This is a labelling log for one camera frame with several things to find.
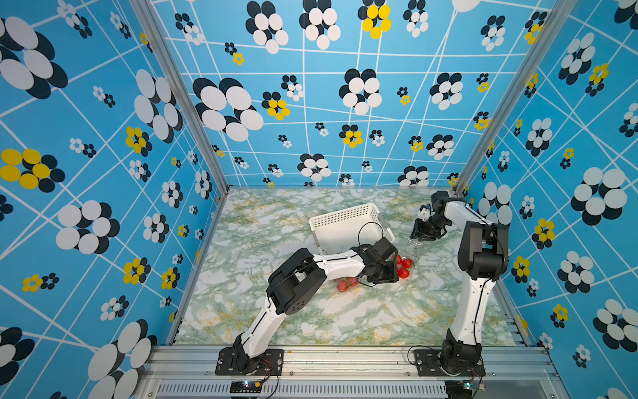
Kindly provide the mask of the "red strawberry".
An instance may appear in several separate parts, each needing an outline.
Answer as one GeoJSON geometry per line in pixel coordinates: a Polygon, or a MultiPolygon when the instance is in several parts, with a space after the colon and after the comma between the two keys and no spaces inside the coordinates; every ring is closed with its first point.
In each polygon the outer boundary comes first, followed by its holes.
{"type": "Polygon", "coordinates": [[[337,290],[340,292],[347,292],[349,289],[349,284],[347,281],[341,281],[337,284],[337,290]]]}

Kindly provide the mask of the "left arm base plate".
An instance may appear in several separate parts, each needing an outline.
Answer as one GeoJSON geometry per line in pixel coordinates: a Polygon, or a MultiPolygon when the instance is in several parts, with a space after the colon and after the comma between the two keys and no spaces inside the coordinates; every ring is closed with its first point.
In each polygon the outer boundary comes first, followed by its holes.
{"type": "Polygon", "coordinates": [[[267,349],[257,357],[249,357],[244,350],[225,347],[219,352],[215,369],[217,376],[281,376],[284,350],[267,349]]]}

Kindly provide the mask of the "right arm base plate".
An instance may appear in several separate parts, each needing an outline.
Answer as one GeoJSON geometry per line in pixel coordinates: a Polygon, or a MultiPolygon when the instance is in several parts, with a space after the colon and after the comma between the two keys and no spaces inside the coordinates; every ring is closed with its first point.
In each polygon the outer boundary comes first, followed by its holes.
{"type": "Polygon", "coordinates": [[[420,377],[484,377],[484,366],[480,361],[444,358],[440,350],[416,349],[411,352],[410,360],[415,364],[420,377]]]}

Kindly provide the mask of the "white perforated plastic basket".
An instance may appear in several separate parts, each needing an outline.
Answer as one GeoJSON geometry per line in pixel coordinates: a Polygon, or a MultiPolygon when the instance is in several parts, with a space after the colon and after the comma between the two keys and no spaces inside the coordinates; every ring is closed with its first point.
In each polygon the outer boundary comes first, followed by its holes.
{"type": "Polygon", "coordinates": [[[389,224],[373,203],[313,216],[309,225],[323,254],[344,253],[351,247],[375,244],[382,238],[395,241],[389,224]]]}

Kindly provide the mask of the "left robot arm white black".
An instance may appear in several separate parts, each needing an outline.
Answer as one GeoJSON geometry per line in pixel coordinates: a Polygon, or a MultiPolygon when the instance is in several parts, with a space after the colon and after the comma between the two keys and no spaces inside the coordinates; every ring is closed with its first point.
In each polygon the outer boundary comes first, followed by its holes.
{"type": "Polygon", "coordinates": [[[259,314],[250,328],[236,337],[236,369],[242,373],[255,370],[286,317],[308,305],[325,282],[354,278],[364,279],[365,285],[372,287],[396,283],[397,255],[397,248],[386,239],[360,244],[341,254],[312,254],[306,248],[296,251],[268,277],[259,314]]]}

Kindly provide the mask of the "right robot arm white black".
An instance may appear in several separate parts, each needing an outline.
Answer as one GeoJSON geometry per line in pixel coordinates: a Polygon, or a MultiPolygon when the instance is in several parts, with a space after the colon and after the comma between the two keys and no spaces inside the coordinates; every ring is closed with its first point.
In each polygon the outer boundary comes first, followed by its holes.
{"type": "Polygon", "coordinates": [[[450,376],[475,370],[482,360],[483,321],[493,288],[508,267],[508,222],[474,211],[464,199],[436,191],[430,214],[415,220],[412,239],[436,241],[449,226],[462,231],[457,264],[464,273],[455,320],[441,345],[440,367],[450,376]]]}

